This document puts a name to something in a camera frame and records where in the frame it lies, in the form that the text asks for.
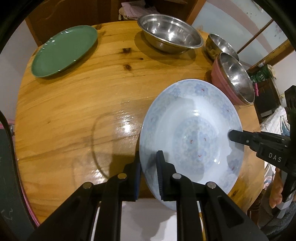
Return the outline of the person's right hand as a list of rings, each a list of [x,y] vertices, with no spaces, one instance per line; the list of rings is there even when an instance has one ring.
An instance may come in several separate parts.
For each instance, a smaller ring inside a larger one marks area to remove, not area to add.
[[[269,197],[269,205],[271,206],[271,208],[275,208],[282,202],[283,183],[281,180],[281,170],[279,168],[276,168],[275,170],[276,173]]]

